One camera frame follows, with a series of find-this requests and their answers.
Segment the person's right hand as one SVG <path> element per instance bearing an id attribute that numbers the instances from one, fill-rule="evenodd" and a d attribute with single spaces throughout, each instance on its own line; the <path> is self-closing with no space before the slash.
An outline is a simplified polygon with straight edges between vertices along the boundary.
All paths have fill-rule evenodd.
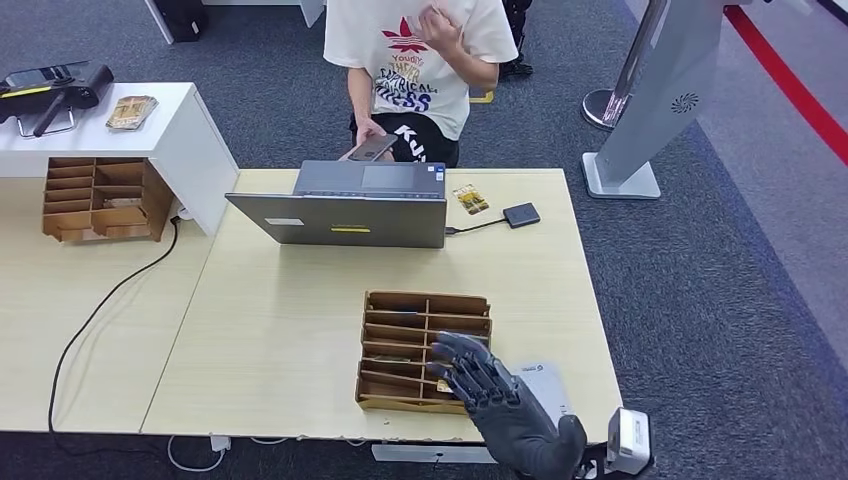
<path id="1" fill-rule="evenodd" d="M 385 137 L 387 132 L 371 117 L 354 117 L 353 121 L 353 145 L 359 146 L 370 137 Z"/>

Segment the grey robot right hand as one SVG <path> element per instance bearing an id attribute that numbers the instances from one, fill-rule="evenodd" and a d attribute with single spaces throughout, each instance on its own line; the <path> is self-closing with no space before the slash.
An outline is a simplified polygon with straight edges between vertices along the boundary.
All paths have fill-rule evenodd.
<path id="1" fill-rule="evenodd" d="M 572 479 L 588 445 L 574 414 L 554 421 L 523 380 L 477 339 L 440 332 L 428 370 L 442 378 L 499 464 L 527 479 Z"/>

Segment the person's left hand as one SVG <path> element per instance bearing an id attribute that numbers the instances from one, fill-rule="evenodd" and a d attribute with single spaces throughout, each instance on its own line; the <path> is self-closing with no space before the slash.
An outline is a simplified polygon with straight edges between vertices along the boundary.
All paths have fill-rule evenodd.
<path id="1" fill-rule="evenodd" d="M 446 61 L 463 51 L 460 29 L 435 6 L 429 5 L 418 14 L 414 32 Z"/>

